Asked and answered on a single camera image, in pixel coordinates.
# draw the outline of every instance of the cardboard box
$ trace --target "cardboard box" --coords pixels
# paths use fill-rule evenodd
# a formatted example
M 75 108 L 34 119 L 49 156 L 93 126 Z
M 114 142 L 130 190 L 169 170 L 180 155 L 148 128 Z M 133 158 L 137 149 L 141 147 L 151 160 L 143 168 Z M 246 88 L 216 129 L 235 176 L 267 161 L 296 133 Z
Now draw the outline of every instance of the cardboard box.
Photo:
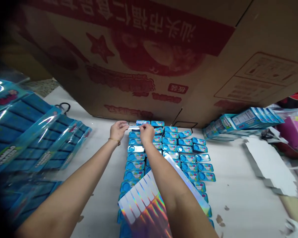
M 222 113 L 265 107 L 297 92 L 298 1 L 254 0 L 210 61 L 174 126 L 202 128 Z
M 201 128 L 298 91 L 298 1 L 28 0 L 12 35 L 94 116 Z
M 250 2 L 28 0 L 12 35 L 91 115 L 170 125 Z

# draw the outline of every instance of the gold bracelet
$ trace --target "gold bracelet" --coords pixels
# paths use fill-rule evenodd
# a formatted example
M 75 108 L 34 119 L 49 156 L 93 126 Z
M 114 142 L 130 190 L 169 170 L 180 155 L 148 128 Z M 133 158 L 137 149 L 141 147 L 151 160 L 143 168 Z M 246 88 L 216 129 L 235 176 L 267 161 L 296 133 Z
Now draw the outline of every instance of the gold bracelet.
M 112 139 L 112 140 L 118 141 L 118 146 L 120 146 L 120 140 L 116 140 L 116 139 L 113 139 L 113 138 L 108 138 L 108 139 Z

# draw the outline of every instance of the blue product package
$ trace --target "blue product package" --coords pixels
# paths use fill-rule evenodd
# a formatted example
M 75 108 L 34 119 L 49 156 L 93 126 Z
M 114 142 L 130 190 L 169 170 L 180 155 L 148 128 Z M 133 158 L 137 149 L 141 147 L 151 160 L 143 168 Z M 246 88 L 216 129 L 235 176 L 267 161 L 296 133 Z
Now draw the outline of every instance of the blue product package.
M 203 139 L 192 137 L 192 141 L 193 141 L 194 144 L 199 144 L 199 145 L 203 145 L 203 146 L 206 145 L 206 141 L 203 140 Z
M 211 210 L 211 207 L 210 207 L 209 212 L 207 213 L 206 216 L 207 216 L 208 218 L 212 217 L 212 210 Z
M 180 154 L 180 160 L 182 162 L 195 163 L 195 156 L 190 154 Z
M 177 166 L 181 168 L 181 161 L 179 159 L 173 159 L 173 160 L 176 162 Z
M 164 121 L 151 121 L 151 125 L 153 127 L 164 127 L 165 122 Z
M 165 132 L 164 137 L 178 139 L 179 134 L 177 132 Z
M 150 121 L 144 121 L 144 120 L 137 120 L 136 125 L 141 126 L 142 124 L 150 124 Z
M 186 138 L 192 135 L 190 130 L 179 132 L 179 138 Z
M 120 224 L 123 221 L 125 221 L 125 217 L 124 217 L 122 211 L 119 209 L 118 215 L 117 215 L 117 223 Z
M 130 145 L 130 146 L 128 146 L 127 151 L 129 153 L 132 153 L 132 152 L 144 152 L 145 151 L 145 148 L 142 145 Z
M 176 152 L 177 150 L 177 146 L 176 145 L 170 145 L 170 144 L 163 144 L 162 145 L 162 149 L 164 151 L 172 151 L 172 152 Z
M 195 163 L 182 162 L 181 168 L 183 171 L 195 171 L 195 172 L 198 171 L 198 166 Z
M 162 138 L 162 143 L 163 143 L 163 144 L 172 144 L 172 145 L 176 145 L 176 139 L 174 139 L 174 138 L 163 137 L 163 138 Z
M 127 161 L 126 162 L 126 170 L 143 170 L 145 169 L 144 161 Z
M 198 144 L 193 144 L 193 150 L 197 152 L 203 152 L 203 153 L 208 152 L 208 148 L 206 146 L 198 145 Z
M 161 135 L 163 132 L 162 127 L 155 128 L 155 135 Z
M 213 165 L 211 164 L 205 164 L 205 163 L 198 163 L 198 169 L 199 171 L 203 172 L 213 172 Z
M 214 227 L 214 222 L 209 218 L 209 222 L 211 223 L 211 225 L 213 226 L 213 228 L 215 228 Z
M 180 152 L 180 153 L 192 153 L 192 147 L 191 146 L 178 145 L 178 152 Z
M 191 182 L 200 180 L 198 172 L 183 171 L 183 173 Z
M 154 136 L 152 142 L 153 143 L 162 142 L 162 136 Z
M 193 145 L 192 140 L 190 140 L 190 139 L 178 139 L 178 144 L 179 145 L 186 145 L 186 146 Z
M 140 132 L 129 132 L 129 138 L 140 138 Z
M 169 154 L 171 156 L 171 158 L 173 158 L 173 159 L 178 159 L 179 158 L 179 153 L 178 152 L 164 151 L 163 154 L 162 154 L 163 157 L 165 157 L 166 154 Z
M 128 153 L 127 160 L 145 160 L 145 153 Z
M 200 180 L 203 181 L 210 181 L 210 182 L 215 182 L 215 174 L 214 173 L 209 173 L 209 172 L 199 172 Z
M 129 145 L 142 145 L 142 142 L 139 138 L 130 138 Z
M 138 181 L 126 181 L 126 182 L 122 182 L 121 186 L 120 186 L 120 192 L 128 192 L 129 190 L 131 190 L 132 187 L 134 187 L 136 185 Z
M 124 181 L 136 180 L 139 181 L 143 178 L 145 172 L 143 170 L 126 171 L 124 174 Z
M 160 142 L 153 143 L 153 145 L 155 146 L 156 149 L 162 149 L 162 143 L 160 143 Z
M 146 166 L 145 167 L 145 175 L 151 170 L 151 167 L 150 166 Z
M 177 127 L 165 127 L 165 132 L 178 132 Z
M 196 190 L 201 191 L 201 192 L 206 192 L 204 182 L 195 181 L 195 182 L 192 182 L 192 183 L 195 186 Z

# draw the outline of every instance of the white table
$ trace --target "white table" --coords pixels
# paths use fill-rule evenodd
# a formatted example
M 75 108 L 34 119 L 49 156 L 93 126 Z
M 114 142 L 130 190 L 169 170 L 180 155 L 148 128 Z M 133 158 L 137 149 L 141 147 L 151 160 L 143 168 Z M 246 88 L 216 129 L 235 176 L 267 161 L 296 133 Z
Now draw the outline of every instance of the white table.
M 56 175 L 58 179 L 65 180 L 107 141 L 110 126 L 115 120 L 92 117 L 61 87 L 56 88 L 45 100 L 50 104 L 69 103 L 71 109 L 67 115 L 93 129 L 68 168 Z M 117 202 L 126 163 L 128 133 L 126 131 L 121 146 L 114 151 L 72 238 L 119 238 Z M 200 129 L 193 129 L 193 136 L 203 138 Z M 280 230 L 284 230 L 288 215 L 278 196 L 254 175 L 241 141 L 207 142 L 207 147 L 217 181 L 206 182 L 206 190 L 219 237 L 284 237 Z M 222 217 L 225 227 L 217 224 L 217 215 Z

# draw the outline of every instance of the hand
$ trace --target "hand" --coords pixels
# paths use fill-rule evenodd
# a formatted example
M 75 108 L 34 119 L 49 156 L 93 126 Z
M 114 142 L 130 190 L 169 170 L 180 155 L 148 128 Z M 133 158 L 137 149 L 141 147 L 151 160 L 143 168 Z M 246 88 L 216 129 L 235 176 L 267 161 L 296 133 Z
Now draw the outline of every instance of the hand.
M 139 128 L 142 144 L 152 144 L 153 137 L 155 136 L 155 129 L 150 124 L 142 124 Z
M 114 125 L 110 127 L 110 137 L 111 139 L 122 140 L 125 131 L 128 130 L 129 125 L 125 124 L 126 121 L 117 121 Z

